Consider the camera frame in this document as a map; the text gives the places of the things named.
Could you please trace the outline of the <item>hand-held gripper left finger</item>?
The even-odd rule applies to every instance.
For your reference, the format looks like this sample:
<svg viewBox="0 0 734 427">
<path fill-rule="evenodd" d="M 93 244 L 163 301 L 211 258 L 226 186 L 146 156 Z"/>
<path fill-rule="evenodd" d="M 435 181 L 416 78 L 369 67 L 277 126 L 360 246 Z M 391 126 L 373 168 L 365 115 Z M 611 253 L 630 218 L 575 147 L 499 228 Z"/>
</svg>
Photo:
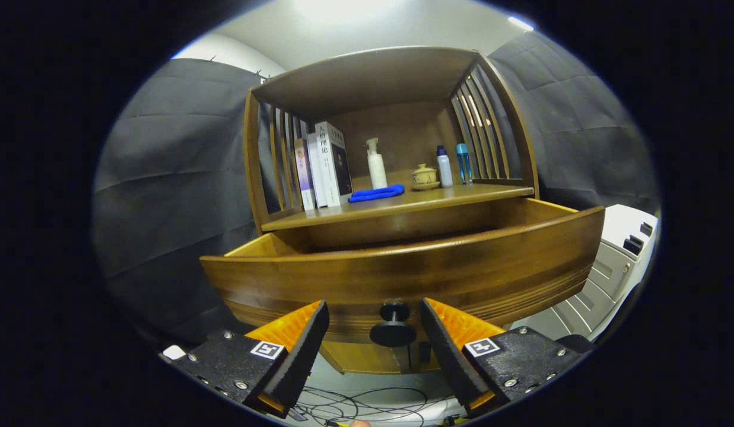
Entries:
<svg viewBox="0 0 734 427">
<path fill-rule="evenodd" d="M 252 332 L 219 329 L 199 346 L 160 352 L 169 367 L 228 402 L 285 419 L 300 398 L 329 327 L 318 300 Z"/>
</svg>

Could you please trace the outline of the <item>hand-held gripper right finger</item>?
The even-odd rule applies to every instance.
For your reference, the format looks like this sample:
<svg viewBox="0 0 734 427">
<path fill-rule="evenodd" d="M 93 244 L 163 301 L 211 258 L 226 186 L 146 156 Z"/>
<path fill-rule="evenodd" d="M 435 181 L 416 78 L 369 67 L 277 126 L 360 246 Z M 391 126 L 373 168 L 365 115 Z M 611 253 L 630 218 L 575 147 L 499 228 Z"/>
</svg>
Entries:
<svg viewBox="0 0 734 427">
<path fill-rule="evenodd" d="M 534 394 L 584 359 L 579 334 L 553 340 L 530 327 L 503 330 L 432 298 L 420 313 L 448 386 L 473 417 Z"/>
</svg>

